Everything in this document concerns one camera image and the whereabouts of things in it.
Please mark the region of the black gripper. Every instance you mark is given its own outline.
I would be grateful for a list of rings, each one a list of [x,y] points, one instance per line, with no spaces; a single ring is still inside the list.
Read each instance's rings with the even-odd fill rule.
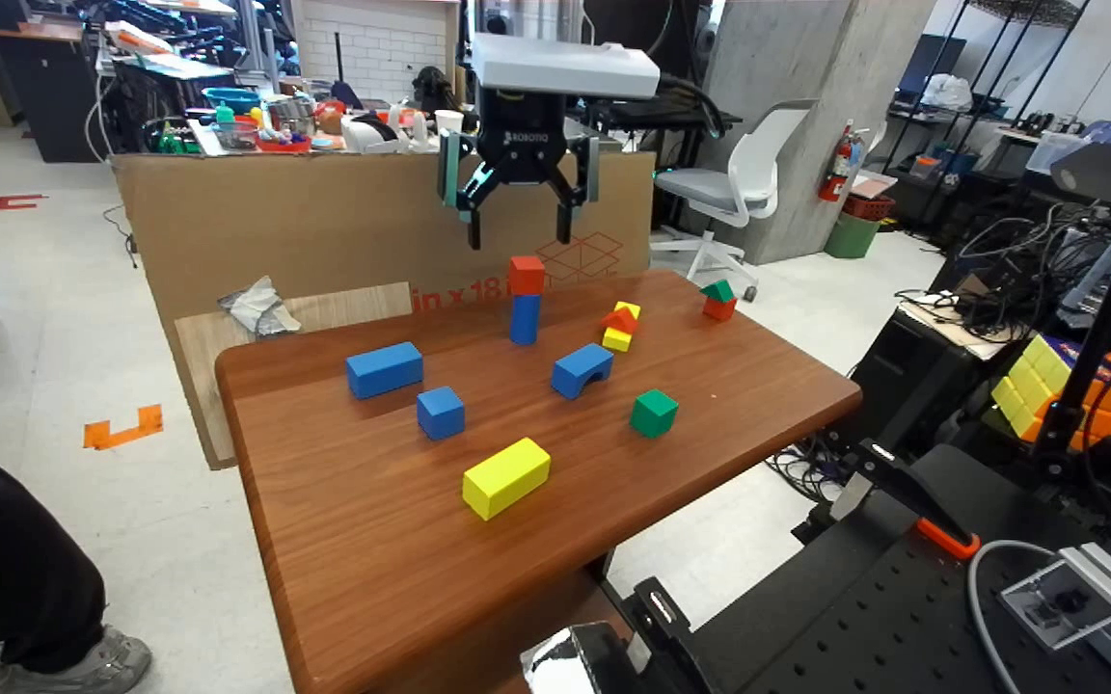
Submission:
[[[556,241],[570,241],[578,190],[559,174],[567,149],[561,138],[561,96],[559,94],[479,94],[479,167],[456,192],[456,208],[468,225],[471,252],[482,252],[482,201],[501,181],[547,181],[556,192]]]

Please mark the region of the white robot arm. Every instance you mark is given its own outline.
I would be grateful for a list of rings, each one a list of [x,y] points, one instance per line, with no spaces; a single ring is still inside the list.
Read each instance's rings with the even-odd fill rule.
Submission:
[[[573,99],[649,99],[658,64],[644,50],[529,40],[505,16],[482,16],[482,0],[459,0],[456,56],[475,88],[475,129],[438,135],[438,201],[482,246],[482,201],[498,185],[547,185],[556,192],[556,240],[570,240],[573,212],[597,195],[597,142],[567,129]]]

